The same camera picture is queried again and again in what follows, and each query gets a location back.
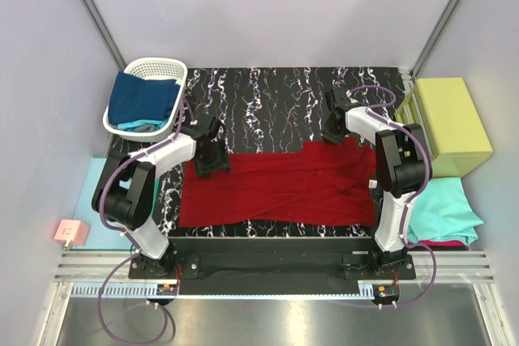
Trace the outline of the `red t-shirt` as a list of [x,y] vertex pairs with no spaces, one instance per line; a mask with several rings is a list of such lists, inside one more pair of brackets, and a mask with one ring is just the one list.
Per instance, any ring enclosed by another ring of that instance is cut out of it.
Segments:
[[368,189],[375,153],[347,138],[306,142],[300,152],[232,154],[229,171],[202,178],[188,163],[179,225],[198,228],[268,220],[326,226],[375,220]]

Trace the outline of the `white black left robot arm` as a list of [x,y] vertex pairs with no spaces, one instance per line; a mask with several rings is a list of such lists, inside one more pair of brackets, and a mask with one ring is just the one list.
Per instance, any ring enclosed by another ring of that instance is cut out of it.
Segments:
[[230,171],[226,151],[225,125],[204,115],[178,134],[125,155],[111,152],[106,159],[92,196],[92,209],[108,229],[123,233],[156,277],[169,276],[175,267],[174,244],[163,235],[152,218],[155,182],[173,167],[192,162],[197,177],[209,178],[221,170]]

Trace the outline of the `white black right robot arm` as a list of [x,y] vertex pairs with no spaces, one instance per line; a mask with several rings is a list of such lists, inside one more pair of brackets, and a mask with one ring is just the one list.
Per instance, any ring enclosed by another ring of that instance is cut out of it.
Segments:
[[344,88],[325,92],[330,112],[322,139],[342,143],[349,133],[375,146],[376,180],[383,191],[380,222],[361,269],[386,278],[405,265],[407,232],[417,197],[431,180],[432,168],[423,129],[401,124],[362,105]]

